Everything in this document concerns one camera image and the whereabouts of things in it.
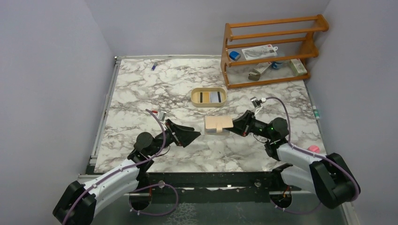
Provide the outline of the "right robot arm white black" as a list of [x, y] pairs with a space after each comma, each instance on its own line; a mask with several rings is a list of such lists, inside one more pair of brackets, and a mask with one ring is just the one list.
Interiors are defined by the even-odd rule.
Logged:
[[284, 162], [273, 171], [279, 180], [290, 186], [315, 194], [329, 209], [354, 201], [361, 193], [360, 186], [341, 155], [324, 155], [300, 149], [287, 140], [289, 123], [277, 117], [269, 123], [256, 119], [254, 112], [247, 110], [232, 121], [228, 128], [232, 133], [246, 137], [249, 134], [266, 138], [267, 155]]

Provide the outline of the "beige leather card holder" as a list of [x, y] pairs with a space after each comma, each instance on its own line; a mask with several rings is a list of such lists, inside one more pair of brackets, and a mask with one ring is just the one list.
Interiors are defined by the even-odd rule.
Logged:
[[204, 122], [208, 135], [221, 135], [234, 126], [230, 116], [205, 116]]

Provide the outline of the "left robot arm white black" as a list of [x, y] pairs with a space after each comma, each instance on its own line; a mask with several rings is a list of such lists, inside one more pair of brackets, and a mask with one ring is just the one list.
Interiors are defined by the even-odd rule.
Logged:
[[173, 143], [186, 147], [201, 135], [194, 128], [171, 120], [166, 120], [165, 125], [157, 136], [140, 133], [133, 151], [114, 169], [85, 183], [77, 180], [70, 183], [53, 209], [53, 216], [63, 225], [91, 224], [105, 207], [138, 188], [154, 158], [164, 148]]

